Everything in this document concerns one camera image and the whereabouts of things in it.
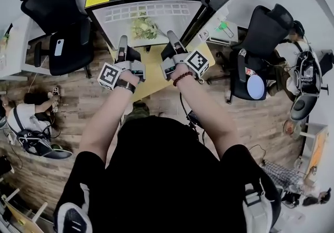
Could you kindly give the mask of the white storage box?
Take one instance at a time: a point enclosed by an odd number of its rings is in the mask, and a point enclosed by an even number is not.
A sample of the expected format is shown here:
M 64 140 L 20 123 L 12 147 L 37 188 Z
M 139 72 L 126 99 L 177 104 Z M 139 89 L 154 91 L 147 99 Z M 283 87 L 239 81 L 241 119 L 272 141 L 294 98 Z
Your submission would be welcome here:
M 226 22 L 228 27 L 225 30 L 216 30 L 220 22 Z M 233 22 L 222 20 L 219 16 L 212 17 L 208 22 L 208 41 L 220 45 L 231 45 L 238 42 L 238 28 Z

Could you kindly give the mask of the black bag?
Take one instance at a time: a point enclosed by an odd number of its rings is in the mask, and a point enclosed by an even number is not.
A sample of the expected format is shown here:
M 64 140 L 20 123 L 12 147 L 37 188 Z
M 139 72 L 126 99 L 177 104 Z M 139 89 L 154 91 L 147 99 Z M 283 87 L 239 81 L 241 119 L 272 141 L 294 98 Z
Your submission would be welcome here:
M 6 173 L 15 173 L 10 161 L 7 159 L 7 156 L 0 157 L 0 177 Z

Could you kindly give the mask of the round glass dish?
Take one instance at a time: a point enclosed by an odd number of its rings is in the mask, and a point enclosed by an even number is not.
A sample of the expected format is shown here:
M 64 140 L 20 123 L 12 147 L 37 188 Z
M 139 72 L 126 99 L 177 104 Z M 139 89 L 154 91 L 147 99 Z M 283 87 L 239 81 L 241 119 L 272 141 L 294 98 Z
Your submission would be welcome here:
M 283 133 L 294 140 L 299 138 L 301 130 L 302 130 L 301 121 L 296 122 L 292 120 L 286 120 L 283 125 Z

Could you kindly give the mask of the small white bottle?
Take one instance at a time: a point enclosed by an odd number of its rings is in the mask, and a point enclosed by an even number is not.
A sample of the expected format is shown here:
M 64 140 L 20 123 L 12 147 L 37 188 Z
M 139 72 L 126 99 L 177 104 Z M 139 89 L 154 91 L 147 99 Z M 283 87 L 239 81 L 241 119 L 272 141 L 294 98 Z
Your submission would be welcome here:
M 238 75 L 241 82 L 246 82 L 246 76 L 256 75 L 255 71 L 246 67 L 245 57 L 247 51 L 245 49 L 241 49 L 237 56 L 237 65 L 238 65 Z

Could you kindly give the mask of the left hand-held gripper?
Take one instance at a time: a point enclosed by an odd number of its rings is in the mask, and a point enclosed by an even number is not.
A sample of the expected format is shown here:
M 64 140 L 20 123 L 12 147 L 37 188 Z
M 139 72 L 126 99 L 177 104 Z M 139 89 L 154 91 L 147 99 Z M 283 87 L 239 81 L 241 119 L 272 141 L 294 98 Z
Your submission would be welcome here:
M 116 53 L 115 64 L 104 63 L 99 77 L 99 84 L 108 89 L 114 90 L 116 81 L 120 79 L 123 71 L 130 70 L 133 75 L 140 78 L 140 82 L 146 80 L 146 67 L 141 62 L 141 55 L 135 49 L 127 45 L 128 37 L 122 35 Z

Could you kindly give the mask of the white desk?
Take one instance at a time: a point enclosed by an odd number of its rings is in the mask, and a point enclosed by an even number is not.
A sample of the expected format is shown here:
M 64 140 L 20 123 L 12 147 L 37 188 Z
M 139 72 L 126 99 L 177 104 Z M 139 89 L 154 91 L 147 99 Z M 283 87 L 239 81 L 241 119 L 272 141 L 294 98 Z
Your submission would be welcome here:
M 27 81 L 22 71 L 50 75 L 50 70 L 26 63 L 32 19 L 23 14 L 0 27 L 0 80 Z

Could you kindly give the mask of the white wire fridge shelf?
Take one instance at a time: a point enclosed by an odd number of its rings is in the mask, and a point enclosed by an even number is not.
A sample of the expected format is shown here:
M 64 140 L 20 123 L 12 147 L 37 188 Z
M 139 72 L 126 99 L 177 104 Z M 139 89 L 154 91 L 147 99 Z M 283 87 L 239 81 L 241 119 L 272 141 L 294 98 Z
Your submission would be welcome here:
M 113 22 L 160 16 L 190 16 L 190 11 L 188 6 L 183 3 L 131 3 L 107 8 L 105 21 Z

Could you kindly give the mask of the black office chair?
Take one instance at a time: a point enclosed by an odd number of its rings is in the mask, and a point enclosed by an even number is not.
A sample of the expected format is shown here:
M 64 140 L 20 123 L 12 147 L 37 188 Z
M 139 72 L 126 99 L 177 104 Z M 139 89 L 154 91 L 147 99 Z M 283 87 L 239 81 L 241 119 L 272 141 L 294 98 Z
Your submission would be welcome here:
M 88 16 L 77 7 L 76 0 L 20 0 L 21 10 L 50 36 L 48 49 L 38 42 L 34 48 L 34 65 L 41 67 L 42 57 L 49 58 L 53 76 L 83 69 L 91 78 L 89 64 L 94 59 L 93 30 Z M 56 42 L 64 39 L 61 56 L 54 56 Z
M 246 85 L 250 76 L 246 76 L 246 82 L 241 82 L 238 75 L 239 51 L 241 49 L 247 51 L 246 67 L 254 70 L 256 75 L 263 79 L 267 95 L 267 82 L 276 82 L 273 67 L 283 61 L 275 54 L 275 48 L 288 36 L 292 26 L 293 17 L 283 6 L 276 4 L 270 10 L 259 5 L 253 11 L 245 38 L 231 47 L 229 58 L 226 58 L 222 52 L 216 53 L 216 57 L 222 59 L 223 70 L 229 73 L 230 97 L 226 100 L 228 104 L 232 103 L 234 97 L 254 100 L 247 92 Z

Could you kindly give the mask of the person's black shirt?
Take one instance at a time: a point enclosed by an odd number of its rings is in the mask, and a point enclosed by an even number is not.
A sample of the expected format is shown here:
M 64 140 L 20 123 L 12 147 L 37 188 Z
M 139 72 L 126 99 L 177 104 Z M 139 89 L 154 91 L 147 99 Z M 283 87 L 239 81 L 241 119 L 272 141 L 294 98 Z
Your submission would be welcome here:
M 265 191 L 273 221 L 281 211 L 274 183 L 244 145 L 216 158 L 187 125 L 156 116 L 124 123 L 108 165 L 80 152 L 58 204 L 82 206 L 82 184 L 93 233 L 246 233 L 247 184 Z

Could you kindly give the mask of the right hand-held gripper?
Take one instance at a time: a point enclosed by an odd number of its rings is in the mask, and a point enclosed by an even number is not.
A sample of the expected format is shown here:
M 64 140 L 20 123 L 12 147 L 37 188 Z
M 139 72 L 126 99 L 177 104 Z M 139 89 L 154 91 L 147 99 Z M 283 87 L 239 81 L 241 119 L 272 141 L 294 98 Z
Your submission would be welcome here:
M 199 51 L 187 53 L 176 34 L 169 30 L 167 32 L 169 43 L 161 52 L 162 63 L 160 64 L 163 76 L 166 80 L 171 79 L 171 74 L 176 70 L 177 64 L 185 64 L 196 78 L 201 78 L 209 68 L 208 59 Z

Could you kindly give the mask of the black wristwatch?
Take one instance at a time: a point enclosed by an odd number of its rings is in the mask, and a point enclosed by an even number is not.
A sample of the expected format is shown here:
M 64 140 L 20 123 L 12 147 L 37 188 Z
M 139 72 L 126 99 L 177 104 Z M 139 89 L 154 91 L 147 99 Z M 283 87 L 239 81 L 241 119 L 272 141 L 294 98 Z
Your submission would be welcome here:
M 121 87 L 121 88 L 127 89 L 131 91 L 132 94 L 134 94 L 136 90 L 136 87 L 133 84 L 123 79 L 118 79 L 116 81 L 115 87 Z

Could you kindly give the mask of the white frame wooden table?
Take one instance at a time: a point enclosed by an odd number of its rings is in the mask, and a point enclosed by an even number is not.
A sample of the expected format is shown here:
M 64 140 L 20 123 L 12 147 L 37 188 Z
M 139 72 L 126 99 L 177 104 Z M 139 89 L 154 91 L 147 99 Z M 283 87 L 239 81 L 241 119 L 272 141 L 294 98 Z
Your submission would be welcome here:
M 305 132 L 301 132 L 301 136 L 305 137 L 305 144 L 301 154 L 300 170 L 308 174 L 312 167 L 318 167 L 329 132 L 327 125 L 317 123 L 306 123 L 305 129 Z

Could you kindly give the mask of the white phone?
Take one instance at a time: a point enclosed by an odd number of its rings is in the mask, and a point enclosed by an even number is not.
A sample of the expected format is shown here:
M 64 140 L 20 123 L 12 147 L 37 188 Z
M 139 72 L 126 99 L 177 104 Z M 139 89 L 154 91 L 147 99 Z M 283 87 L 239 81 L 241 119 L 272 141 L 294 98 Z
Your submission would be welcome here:
M 64 39 L 59 39 L 56 42 L 54 56 L 61 56 L 64 45 Z

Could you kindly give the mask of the person's right hand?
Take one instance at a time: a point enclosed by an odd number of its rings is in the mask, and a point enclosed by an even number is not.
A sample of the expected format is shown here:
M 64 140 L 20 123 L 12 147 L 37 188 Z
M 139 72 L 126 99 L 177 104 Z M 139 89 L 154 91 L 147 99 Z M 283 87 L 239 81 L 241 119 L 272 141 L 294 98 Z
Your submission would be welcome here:
M 171 74 L 173 85 L 188 84 L 195 81 L 193 72 L 186 64 L 179 63 L 176 65 L 175 71 Z

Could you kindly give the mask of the person's camouflage trouser leg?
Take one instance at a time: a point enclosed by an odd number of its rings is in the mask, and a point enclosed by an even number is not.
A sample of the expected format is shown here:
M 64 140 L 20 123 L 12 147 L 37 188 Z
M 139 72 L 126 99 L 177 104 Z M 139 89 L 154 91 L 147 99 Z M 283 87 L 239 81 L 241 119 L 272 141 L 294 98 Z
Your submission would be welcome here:
M 125 116 L 124 123 L 135 119 L 147 118 L 149 116 L 150 110 L 146 103 L 142 100 L 138 100 L 133 103 L 132 111 Z

